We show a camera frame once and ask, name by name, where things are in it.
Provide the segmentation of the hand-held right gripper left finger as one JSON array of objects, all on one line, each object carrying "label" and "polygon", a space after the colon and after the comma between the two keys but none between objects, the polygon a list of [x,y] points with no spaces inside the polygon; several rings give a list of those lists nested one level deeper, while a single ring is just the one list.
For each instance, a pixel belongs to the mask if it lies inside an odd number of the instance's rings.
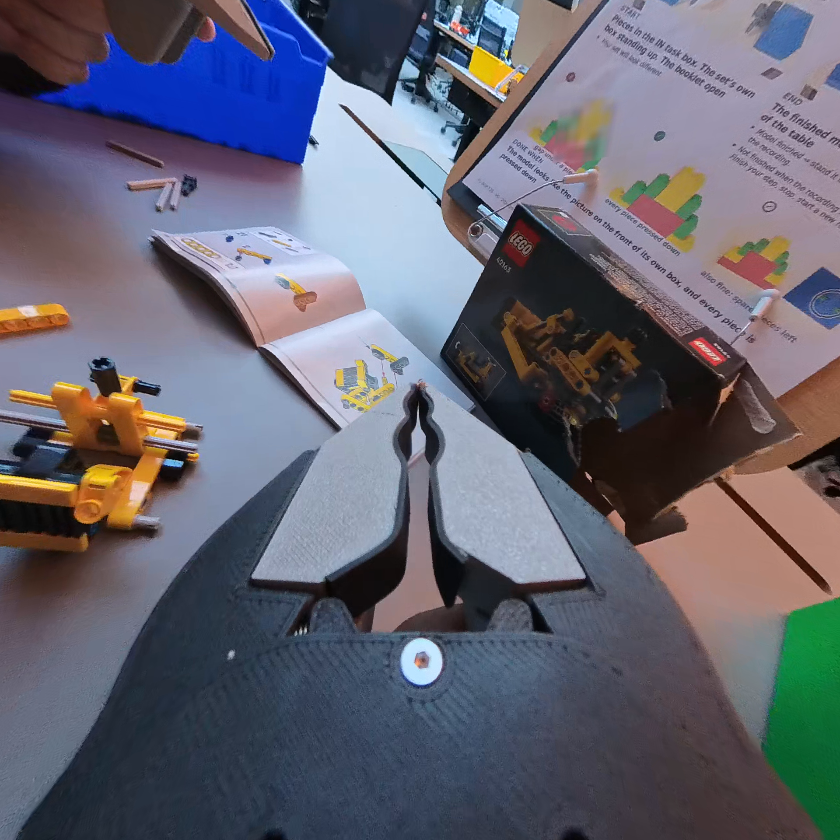
[{"label": "hand-held right gripper left finger", "polygon": [[416,420],[417,388],[404,386],[321,446],[251,581],[339,599],[352,616],[391,594],[406,571]]}]

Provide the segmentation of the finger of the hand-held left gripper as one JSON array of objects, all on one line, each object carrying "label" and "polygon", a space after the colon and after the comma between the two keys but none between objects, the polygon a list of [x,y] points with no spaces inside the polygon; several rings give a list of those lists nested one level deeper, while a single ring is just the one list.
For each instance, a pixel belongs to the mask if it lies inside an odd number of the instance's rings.
[{"label": "finger of the hand-held left gripper", "polygon": [[191,1],[205,17],[258,58],[270,61],[275,50],[246,1]]}]

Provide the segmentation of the green plastic bin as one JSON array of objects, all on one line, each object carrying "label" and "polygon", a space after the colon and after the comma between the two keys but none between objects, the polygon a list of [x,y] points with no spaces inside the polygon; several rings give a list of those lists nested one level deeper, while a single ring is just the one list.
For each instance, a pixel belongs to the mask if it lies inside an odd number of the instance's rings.
[{"label": "green plastic bin", "polygon": [[786,619],[763,752],[822,836],[838,839],[838,598]]}]

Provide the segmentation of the yellow lego bulldozer model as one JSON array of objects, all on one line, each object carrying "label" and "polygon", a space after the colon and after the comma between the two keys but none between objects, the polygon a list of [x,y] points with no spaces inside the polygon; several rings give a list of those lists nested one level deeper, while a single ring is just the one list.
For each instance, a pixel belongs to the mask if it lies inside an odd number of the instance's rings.
[{"label": "yellow lego bulldozer model", "polygon": [[3,410],[24,432],[1,463],[1,545],[81,553],[103,529],[157,532],[146,512],[158,480],[176,481],[198,461],[201,424],[152,411],[161,388],[89,362],[93,389],[59,381],[50,393],[12,390],[12,403],[53,416]]}]

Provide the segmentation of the yellow lego beam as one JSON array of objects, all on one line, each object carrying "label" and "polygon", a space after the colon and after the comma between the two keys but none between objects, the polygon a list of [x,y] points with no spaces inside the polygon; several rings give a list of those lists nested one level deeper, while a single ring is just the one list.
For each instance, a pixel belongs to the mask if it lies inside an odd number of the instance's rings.
[{"label": "yellow lego beam", "polygon": [[68,311],[58,303],[25,305],[1,310],[1,337],[29,334],[70,325]]}]

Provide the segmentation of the black office chair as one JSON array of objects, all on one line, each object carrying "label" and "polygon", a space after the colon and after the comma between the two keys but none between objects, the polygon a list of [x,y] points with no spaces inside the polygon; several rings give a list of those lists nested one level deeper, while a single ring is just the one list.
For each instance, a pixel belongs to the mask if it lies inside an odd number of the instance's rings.
[{"label": "black office chair", "polygon": [[[392,104],[396,86],[404,85],[413,98],[432,102],[425,78],[426,61],[435,39],[435,1],[331,1],[322,21],[320,38],[332,51],[331,69],[343,80]],[[427,36],[418,58],[418,77],[402,80],[418,28]]]}]

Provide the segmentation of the black lego set box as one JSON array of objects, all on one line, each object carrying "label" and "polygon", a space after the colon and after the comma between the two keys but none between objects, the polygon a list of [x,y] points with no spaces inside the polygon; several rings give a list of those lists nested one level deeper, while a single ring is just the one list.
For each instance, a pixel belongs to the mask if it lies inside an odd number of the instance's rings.
[{"label": "black lego set box", "polygon": [[637,542],[800,436],[745,358],[567,213],[518,205],[441,357],[498,431]]}]

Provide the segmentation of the lego instruction booklet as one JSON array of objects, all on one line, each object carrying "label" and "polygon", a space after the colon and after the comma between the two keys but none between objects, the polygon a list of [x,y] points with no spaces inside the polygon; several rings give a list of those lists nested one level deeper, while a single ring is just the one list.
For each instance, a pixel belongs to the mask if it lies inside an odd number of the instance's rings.
[{"label": "lego instruction booklet", "polygon": [[423,381],[466,411],[474,403],[378,311],[340,260],[271,226],[150,242],[218,292],[257,350],[333,426],[347,427],[401,386]]}]

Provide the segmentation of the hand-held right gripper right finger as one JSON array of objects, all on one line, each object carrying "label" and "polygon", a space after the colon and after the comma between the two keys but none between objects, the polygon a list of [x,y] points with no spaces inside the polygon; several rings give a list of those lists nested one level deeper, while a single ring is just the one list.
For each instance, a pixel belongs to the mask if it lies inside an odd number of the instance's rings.
[{"label": "hand-held right gripper right finger", "polygon": [[418,386],[434,576],[483,631],[498,606],[579,590],[586,573],[522,453],[431,385]]}]

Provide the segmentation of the yellow plastic bin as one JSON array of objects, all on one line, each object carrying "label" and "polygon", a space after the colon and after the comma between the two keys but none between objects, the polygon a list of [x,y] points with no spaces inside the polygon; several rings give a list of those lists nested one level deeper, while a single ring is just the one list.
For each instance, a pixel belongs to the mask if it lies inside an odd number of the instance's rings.
[{"label": "yellow plastic bin", "polygon": [[524,66],[510,66],[504,60],[478,46],[474,47],[469,60],[468,71],[489,88],[504,95],[510,84],[518,84],[527,72]]}]

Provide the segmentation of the person's left hand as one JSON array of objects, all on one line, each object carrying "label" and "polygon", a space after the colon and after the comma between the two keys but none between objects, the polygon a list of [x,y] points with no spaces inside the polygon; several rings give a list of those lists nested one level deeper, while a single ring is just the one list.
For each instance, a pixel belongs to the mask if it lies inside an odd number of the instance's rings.
[{"label": "person's left hand", "polygon": [[109,57],[102,1],[2,1],[2,53],[61,86],[86,81]]}]

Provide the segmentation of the blue plastic bin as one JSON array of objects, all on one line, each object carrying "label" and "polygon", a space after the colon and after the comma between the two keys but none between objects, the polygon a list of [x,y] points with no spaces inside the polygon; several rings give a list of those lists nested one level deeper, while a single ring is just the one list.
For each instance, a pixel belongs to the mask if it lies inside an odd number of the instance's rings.
[{"label": "blue plastic bin", "polygon": [[87,82],[38,100],[301,164],[333,53],[285,3],[249,5],[271,61],[219,24],[212,43],[193,41],[173,65],[143,65],[110,36],[110,56]]}]

